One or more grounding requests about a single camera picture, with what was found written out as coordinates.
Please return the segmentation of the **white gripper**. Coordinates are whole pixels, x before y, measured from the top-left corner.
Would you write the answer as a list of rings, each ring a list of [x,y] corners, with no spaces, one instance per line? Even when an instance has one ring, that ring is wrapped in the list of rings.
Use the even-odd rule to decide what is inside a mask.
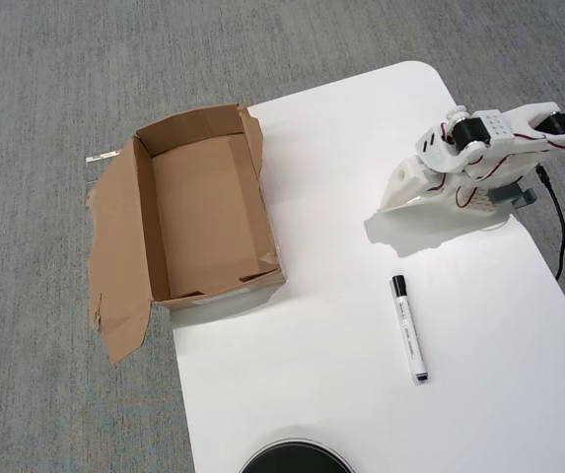
[[[427,190],[433,181],[434,175],[417,156],[404,160],[396,167],[389,179],[379,211],[390,212],[406,206],[410,201],[438,203],[453,195],[454,190],[446,185],[440,189]]]

